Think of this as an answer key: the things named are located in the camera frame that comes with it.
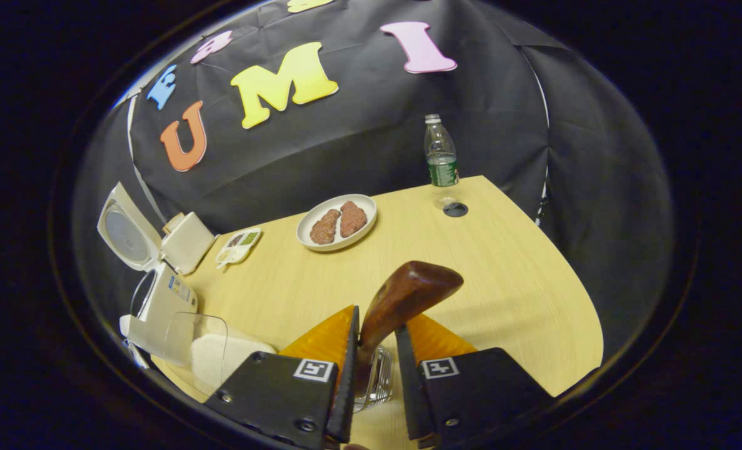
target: green bottle label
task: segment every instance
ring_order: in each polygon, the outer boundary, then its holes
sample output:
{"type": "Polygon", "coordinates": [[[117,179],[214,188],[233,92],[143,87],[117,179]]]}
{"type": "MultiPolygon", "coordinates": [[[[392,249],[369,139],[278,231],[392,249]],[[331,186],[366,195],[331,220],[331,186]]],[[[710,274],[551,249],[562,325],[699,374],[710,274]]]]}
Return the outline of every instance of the green bottle label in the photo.
{"type": "Polygon", "coordinates": [[[435,186],[446,187],[454,186],[459,183],[459,171],[457,171],[457,162],[448,164],[428,164],[429,176],[431,183],[435,186]]]}

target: water bottle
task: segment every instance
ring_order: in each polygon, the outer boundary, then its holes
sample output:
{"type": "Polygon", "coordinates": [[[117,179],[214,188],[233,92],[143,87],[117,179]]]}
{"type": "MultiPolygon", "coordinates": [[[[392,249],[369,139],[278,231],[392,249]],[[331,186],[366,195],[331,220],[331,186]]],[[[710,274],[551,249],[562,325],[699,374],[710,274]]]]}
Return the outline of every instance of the water bottle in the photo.
{"type": "Polygon", "coordinates": [[[459,183],[457,153],[448,131],[440,123],[438,114],[426,116],[426,135],[423,137],[423,151],[431,177],[431,193],[437,208],[442,209],[456,202],[456,185],[459,183]]]}

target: meat patty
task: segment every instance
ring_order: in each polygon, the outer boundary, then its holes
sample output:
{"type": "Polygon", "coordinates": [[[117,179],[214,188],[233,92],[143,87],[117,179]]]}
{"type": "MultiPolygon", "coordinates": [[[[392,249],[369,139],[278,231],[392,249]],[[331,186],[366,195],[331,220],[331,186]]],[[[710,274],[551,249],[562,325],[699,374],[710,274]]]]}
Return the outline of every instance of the meat patty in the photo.
{"type": "Polygon", "coordinates": [[[323,214],[323,217],[313,225],[310,239],[321,245],[334,242],[334,229],[337,228],[338,217],[340,217],[340,211],[336,209],[326,211],[326,214],[323,214]]]}
{"type": "Polygon", "coordinates": [[[344,238],[357,233],[360,228],[368,223],[368,217],[365,216],[365,211],[355,205],[354,202],[348,201],[343,203],[340,211],[343,212],[343,218],[340,219],[340,236],[344,238]]]}

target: letter m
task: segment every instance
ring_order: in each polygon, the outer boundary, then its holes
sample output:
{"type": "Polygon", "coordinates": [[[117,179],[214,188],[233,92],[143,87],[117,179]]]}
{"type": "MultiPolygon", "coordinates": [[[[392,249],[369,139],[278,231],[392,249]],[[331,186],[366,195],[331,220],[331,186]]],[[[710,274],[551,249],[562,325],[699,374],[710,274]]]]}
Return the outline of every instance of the letter m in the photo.
{"type": "Polygon", "coordinates": [[[284,111],[288,107],[291,83],[296,86],[293,103],[297,105],[337,92],[337,83],[323,73],[318,59],[319,48],[320,42],[309,42],[291,49],[284,55],[276,74],[260,66],[251,66],[234,75],[231,85],[240,89],[240,99],[246,112],[243,128],[251,128],[271,116],[271,111],[259,104],[259,97],[277,111],[284,111]]]}

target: wooden spatula handle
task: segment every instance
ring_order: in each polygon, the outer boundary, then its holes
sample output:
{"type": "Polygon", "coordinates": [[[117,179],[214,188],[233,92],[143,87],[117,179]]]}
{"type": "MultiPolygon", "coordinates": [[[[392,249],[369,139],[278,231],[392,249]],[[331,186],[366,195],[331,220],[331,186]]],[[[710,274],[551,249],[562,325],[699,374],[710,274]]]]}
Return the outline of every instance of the wooden spatula handle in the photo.
{"type": "Polygon", "coordinates": [[[462,285],[459,273],[428,262],[410,261],[396,269],[365,313],[357,349],[358,382],[367,382],[374,350],[383,339],[409,319],[447,299],[462,285]]]}

